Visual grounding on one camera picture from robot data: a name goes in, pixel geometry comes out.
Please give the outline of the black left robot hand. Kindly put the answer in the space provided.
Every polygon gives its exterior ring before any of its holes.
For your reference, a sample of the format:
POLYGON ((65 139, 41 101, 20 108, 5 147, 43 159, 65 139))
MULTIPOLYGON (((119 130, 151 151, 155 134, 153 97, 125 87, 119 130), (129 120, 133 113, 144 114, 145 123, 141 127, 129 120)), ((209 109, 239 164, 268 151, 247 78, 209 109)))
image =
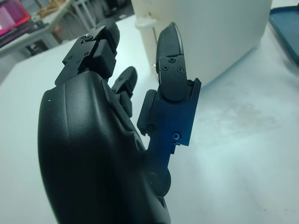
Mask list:
POLYGON ((60 224, 169 224, 170 155, 188 146, 201 89, 186 75, 182 39, 170 23, 159 35, 159 87, 148 90, 136 126, 132 66, 113 86, 120 32, 106 19, 76 40, 55 87, 44 93, 38 158, 60 224))

